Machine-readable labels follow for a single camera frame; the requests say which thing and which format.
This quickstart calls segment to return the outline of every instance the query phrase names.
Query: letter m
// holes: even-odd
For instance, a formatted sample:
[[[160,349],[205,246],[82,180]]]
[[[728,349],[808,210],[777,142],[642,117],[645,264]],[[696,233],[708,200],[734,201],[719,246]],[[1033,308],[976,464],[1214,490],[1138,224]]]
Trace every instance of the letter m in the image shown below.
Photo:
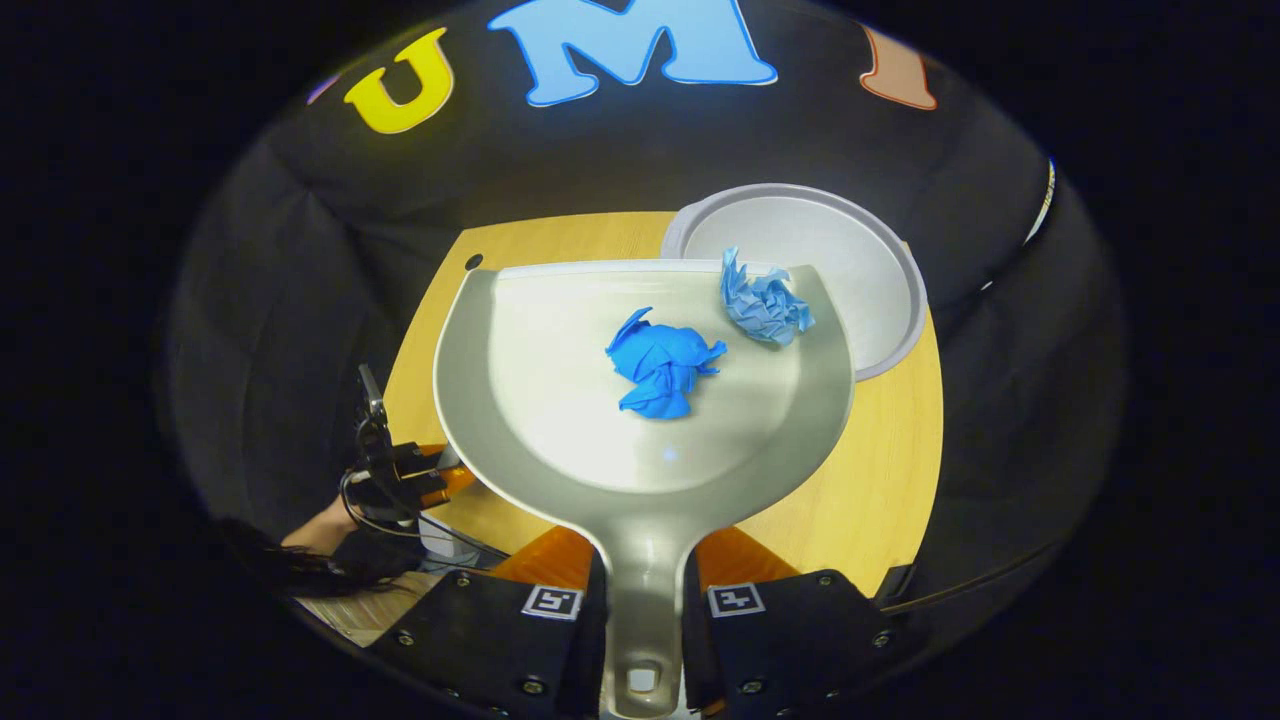
[[[662,74],[685,83],[768,85],[773,65],[760,60],[737,0],[632,0],[616,13],[589,0],[531,0],[489,22],[509,29],[525,53],[536,108],[586,97],[600,81],[579,72],[572,47],[625,85],[644,79],[666,32],[671,60]]]

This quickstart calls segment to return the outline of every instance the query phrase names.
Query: person's arm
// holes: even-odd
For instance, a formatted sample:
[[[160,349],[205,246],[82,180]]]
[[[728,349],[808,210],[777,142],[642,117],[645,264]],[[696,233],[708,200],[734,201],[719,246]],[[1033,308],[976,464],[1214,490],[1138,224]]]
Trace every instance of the person's arm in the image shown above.
[[[347,539],[356,530],[356,520],[347,515],[347,509],[342,505],[342,497],[337,497],[329,507],[325,507],[315,518],[307,520],[305,525],[293,530],[280,541],[283,547],[305,547],[316,555],[333,555],[342,541]]]

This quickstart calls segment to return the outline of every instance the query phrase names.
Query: yellow letter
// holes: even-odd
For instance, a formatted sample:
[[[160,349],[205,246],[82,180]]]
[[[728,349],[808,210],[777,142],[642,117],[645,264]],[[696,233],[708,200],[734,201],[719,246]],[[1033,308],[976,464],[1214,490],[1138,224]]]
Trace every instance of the yellow letter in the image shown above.
[[[901,102],[919,110],[933,110],[938,101],[929,94],[924,78],[924,60],[906,45],[884,37],[869,27],[867,38],[872,41],[872,70],[863,73],[863,87],[886,100]]]
[[[383,87],[383,74],[387,73],[387,68],[369,73],[347,91],[343,100],[356,106],[356,111],[370,129],[384,135],[404,132],[434,115],[449,101],[449,95],[453,94],[453,68],[440,49],[440,36],[444,31],[443,27],[434,29],[396,55],[397,63],[408,61],[408,67],[413,68],[419,82],[422,83],[422,91],[413,100],[397,105],[387,95],[387,88]]]

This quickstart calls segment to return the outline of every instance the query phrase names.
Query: wooden table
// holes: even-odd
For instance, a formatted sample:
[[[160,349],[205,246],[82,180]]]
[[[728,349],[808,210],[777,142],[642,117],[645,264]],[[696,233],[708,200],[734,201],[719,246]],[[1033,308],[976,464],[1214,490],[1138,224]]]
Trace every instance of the wooden table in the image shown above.
[[[481,268],[658,258],[675,213],[540,218],[465,231],[422,296],[384,402],[396,442],[445,442],[435,414],[435,345],[466,263]],[[896,565],[915,560],[942,459],[942,375],[933,319],[897,366],[858,383],[845,434],[822,468],[781,502],[739,524],[801,573],[833,568],[872,596]],[[552,527],[481,483],[431,514],[513,552]]]

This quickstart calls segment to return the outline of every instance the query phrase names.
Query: crumpled blue paper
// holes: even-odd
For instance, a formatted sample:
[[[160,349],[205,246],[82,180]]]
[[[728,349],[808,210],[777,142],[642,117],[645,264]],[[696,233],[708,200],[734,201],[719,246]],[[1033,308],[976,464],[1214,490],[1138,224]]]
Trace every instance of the crumpled blue paper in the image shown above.
[[[723,342],[707,347],[692,328],[650,325],[640,318],[653,310],[641,307],[627,318],[604,352],[613,369],[636,384],[618,401],[618,410],[635,410],[645,418],[684,418],[691,410],[686,392],[692,392],[698,375],[713,375],[718,368],[708,364],[728,352]]]
[[[724,310],[753,338],[791,345],[796,332],[812,328],[814,319],[809,314],[809,304],[782,284],[788,279],[790,273],[774,269],[749,284],[746,268],[737,266],[737,247],[730,247],[724,251],[724,270],[721,273]]]

